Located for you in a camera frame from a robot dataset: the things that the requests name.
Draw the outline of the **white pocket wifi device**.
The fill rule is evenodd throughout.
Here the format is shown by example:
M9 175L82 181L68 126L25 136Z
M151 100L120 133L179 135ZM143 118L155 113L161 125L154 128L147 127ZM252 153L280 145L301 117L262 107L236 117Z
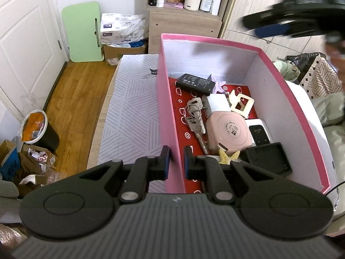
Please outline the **white pocket wifi device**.
M265 122L261 119L246 119L252 140L252 146L261 146L273 142L271 134Z

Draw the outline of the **yellow starfish toy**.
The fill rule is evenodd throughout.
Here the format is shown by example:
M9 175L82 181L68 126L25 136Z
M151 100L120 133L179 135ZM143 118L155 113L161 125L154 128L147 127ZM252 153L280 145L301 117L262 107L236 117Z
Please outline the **yellow starfish toy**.
M219 157L220 157L219 164L229 165L231 161L237 160L239 156L240 156L239 150L234 152L231 156L228 156L227 153L223 149L220 148L219 149Z

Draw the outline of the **pink storage box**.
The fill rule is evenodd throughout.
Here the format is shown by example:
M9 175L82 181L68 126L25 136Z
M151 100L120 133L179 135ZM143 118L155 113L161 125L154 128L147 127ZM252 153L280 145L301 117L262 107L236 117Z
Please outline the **pink storage box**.
M161 143L170 147L166 189L186 193L169 78L181 74L214 74L231 85L248 86L257 116L280 142L292 167L290 179L320 192L337 180L324 131L315 126L269 57L259 48L229 40L195 35L163 34L158 56L157 93Z

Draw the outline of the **green folding board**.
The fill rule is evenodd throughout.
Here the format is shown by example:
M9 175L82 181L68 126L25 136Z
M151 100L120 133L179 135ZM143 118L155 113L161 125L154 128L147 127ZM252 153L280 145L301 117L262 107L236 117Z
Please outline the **green folding board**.
M100 6L86 2L65 7L61 12L72 62L104 60L100 42Z

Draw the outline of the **wooden shelf cabinet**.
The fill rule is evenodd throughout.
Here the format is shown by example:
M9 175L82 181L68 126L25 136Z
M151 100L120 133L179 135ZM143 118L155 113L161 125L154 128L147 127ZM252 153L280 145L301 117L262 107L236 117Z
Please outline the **wooden shelf cabinet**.
M235 0L221 0L217 15L197 11L188 11L169 6L162 8L147 6L149 11L148 52L157 54L162 33L180 33L187 35L220 38L226 28L231 7Z

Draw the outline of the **silver key bunch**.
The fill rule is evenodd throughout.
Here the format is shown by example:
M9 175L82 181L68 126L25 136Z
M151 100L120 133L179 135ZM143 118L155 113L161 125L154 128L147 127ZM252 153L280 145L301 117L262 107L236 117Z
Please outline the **silver key bunch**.
M185 110L185 121L190 131L194 133L198 142L204 152L204 155L209 155L209 149L204 141L203 135L206 133L204 122L202 119L202 100L199 97L193 98L187 102Z

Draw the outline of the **white tissue pack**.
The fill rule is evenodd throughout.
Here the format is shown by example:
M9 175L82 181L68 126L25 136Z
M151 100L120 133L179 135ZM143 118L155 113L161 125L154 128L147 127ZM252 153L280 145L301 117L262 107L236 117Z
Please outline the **white tissue pack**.
M149 35L148 17L103 13L99 37L102 44L127 44L146 39Z

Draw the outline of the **white paper roll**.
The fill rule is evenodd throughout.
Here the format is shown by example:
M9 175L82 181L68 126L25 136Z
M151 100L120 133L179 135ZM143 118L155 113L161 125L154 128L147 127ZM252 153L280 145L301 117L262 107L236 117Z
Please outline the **white paper roll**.
M210 9L211 15L217 16L220 8L221 0L213 0Z

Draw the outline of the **black battery pack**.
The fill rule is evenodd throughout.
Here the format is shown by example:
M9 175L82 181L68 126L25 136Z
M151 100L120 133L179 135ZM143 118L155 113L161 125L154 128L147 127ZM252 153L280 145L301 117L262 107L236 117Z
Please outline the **black battery pack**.
M209 96L212 94L215 82L185 73L177 79L176 86Z

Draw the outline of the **purple small toy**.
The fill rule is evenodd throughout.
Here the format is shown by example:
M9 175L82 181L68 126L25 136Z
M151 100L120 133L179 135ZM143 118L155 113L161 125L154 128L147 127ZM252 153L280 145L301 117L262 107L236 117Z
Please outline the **purple small toy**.
M226 91L223 89L223 86L226 83L225 81L218 81L213 74L208 76L208 80L215 83L212 94L226 94Z

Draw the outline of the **pink round tape measure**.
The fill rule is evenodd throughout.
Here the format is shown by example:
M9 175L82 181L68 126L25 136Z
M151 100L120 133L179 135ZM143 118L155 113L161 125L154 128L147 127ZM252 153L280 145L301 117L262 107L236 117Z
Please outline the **pink round tape measure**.
M208 148L218 154L221 148L226 154L244 150L252 145L252 138L245 119L236 112L213 112L206 121Z

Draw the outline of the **white charger plug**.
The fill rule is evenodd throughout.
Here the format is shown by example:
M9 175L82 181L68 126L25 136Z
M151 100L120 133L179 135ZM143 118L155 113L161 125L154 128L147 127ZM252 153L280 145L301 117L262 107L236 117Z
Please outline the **white charger plug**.
M225 94L204 95L201 100L207 118L214 112L230 112L230 105Z

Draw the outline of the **wooden wardrobe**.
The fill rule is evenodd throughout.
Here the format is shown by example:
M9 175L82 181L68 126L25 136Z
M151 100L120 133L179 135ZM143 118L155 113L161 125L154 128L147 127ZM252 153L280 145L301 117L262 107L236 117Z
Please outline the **wooden wardrobe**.
M331 0L232 0L221 37L261 49L272 61L289 55L324 53L336 42L329 25Z

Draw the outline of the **black square case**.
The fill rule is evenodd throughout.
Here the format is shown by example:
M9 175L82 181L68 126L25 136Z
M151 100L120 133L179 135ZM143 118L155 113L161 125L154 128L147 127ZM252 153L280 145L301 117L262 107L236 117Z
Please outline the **black square case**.
M244 155L245 160L256 167L284 177L292 174L287 155L279 142L249 147Z

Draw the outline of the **cream hair claw clip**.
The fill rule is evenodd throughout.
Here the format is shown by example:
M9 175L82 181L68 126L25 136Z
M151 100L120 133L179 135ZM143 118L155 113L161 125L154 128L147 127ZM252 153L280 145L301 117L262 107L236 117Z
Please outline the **cream hair claw clip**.
M235 91L232 90L228 96L228 102L231 112L236 112L243 118L248 119L255 100L252 97L241 93L236 95Z

